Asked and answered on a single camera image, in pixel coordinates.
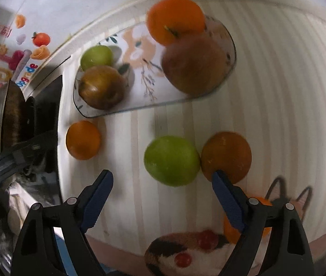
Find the small orange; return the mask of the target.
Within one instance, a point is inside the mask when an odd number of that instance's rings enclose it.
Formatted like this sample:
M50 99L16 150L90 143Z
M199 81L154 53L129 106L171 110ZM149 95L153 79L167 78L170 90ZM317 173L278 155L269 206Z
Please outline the small orange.
M66 133L66 148L77 160L89 160L96 156L101 142L101 132L87 120L73 123Z
M265 206L272 206L272 202L266 198L262 198L260 196L251 196L250 198L257 199L262 205ZM242 234L242 230L238 227L242 228L244 224L242 223L241 216L239 220L238 217L235 217L234 214L230 214L228 216L228 213L224 213L223 217L223 234L227 241L231 244L236 244L238 240L240 239L240 236ZM270 227L266 227L262 232L262 238L265 238L271 231Z

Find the cherry tomato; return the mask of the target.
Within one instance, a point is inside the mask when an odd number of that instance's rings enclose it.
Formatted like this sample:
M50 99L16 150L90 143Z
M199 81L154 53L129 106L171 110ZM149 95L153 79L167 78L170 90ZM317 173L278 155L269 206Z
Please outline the cherry tomato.
M192 256L189 253L181 252L175 256L174 262L178 268L187 268L192 263Z
M197 242L202 250L214 250L218 244L219 236L212 230L199 232Z

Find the dark brownish orange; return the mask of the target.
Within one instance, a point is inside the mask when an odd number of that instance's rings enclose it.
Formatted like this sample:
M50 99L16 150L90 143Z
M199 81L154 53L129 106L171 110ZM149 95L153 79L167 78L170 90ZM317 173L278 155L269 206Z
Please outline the dark brownish orange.
M210 137L201 152L201 169L208 181L222 170L232 184L236 184L250 170L252 151L246 139L235 132L218 132Z

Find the green apple back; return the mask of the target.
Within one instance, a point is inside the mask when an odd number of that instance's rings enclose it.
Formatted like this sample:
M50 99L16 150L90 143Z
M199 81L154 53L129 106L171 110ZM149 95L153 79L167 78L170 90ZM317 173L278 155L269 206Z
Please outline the green apple back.
M161 136L146 148L144 166L151 177L166 186L186 186L199 173L200 156L191 141L178 136Z

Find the green apple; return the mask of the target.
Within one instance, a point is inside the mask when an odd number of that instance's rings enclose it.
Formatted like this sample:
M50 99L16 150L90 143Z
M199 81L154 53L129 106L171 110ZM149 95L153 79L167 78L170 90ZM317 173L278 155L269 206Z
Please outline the green apple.
M94 46L86 50L81 56L80 66L87 70L94 66L112 66L113 54L108 46Z
M161 136L146 148L144 166L151 177L166 186L186 186L199 173L200 156L191 141L178 136Z

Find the dark red apple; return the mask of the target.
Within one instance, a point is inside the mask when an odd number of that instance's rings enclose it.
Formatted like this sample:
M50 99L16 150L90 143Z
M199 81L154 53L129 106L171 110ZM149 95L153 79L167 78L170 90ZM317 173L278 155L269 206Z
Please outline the dark red apple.
M110 66L88 68L79 82L79 96L91 107L109 110L124 98L125 80Z

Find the green apple front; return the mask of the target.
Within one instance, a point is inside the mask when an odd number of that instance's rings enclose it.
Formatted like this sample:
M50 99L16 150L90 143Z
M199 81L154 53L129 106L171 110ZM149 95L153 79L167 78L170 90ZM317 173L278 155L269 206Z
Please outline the green apple front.
M94 46L86 50L81 56L80 66L87 70L94 66L112 66L113 54L108 46Z

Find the large orange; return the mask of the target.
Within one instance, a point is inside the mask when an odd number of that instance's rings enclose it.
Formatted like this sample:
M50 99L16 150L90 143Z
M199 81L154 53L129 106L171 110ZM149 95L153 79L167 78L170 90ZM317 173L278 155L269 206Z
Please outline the large orange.
M146 25L156 42L169 46L182 37L203 33L205 15L192 0L161 0L148 10Z

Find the black induction cooktop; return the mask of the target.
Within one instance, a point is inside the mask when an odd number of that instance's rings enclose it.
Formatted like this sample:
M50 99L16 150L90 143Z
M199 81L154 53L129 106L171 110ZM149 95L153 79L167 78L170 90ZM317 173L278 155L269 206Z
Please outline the black induction cooktop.
M31 182L41 173L57 171L58 113L60 108L62 77L57 77L34 97L28 97L29 127L34 136L45 134L46 146L38 150L30 166L23 170L25 178Z

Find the steel wok with lid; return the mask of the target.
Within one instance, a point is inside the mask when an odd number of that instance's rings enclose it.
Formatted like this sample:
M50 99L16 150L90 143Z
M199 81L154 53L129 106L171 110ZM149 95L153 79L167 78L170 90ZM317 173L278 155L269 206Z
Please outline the steel wok with lid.
M0 88L0 153L26 140L26 102L13 81Z

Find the striped cat table mat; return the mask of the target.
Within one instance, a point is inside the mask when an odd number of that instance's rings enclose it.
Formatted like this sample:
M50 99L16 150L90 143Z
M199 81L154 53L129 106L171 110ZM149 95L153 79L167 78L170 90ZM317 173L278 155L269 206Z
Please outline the striped cat table mat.
M219 89L204 98L132 110L93 123L103 141L98 154L74 159L61 143L58 169L63 199L77 196L108 169L114 186L88 238L102 263L146 275L153 241L183 242L187 268L164 259L172 275L213 275L234 249L202 250L199 232L223 234L224 211L199 173L186 186L153 179L143 164L149 143L176 135L202 150L218 132L242 135L252 151L247 196L274 201L285 194L303 218L314 260L326 255L326 23L288 6L258 1L202 1L229 29L237 63Z

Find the floral oval plate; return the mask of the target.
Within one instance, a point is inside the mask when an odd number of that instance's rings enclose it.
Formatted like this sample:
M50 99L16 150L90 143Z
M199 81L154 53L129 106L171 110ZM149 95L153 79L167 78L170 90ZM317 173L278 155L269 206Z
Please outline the floral oval plate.
M98 44L109 47L114 53L113 67L125 81L124 99L110 110L98 110L88 105L78 92L83 70L80 59L77 59L65 73L74 77L73 102L83 117L96 118L196 98L179 91L165 77L160 66L164 46L155 42L145 23L127 27Z

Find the colourful wall sticker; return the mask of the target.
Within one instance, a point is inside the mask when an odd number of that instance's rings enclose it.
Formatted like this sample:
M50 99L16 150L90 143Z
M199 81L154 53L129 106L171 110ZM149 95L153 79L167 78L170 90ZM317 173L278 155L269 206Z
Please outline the colourful wall sticker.
M9 80L24 89L51 54L51 36L22 13L0 18L0 88Z

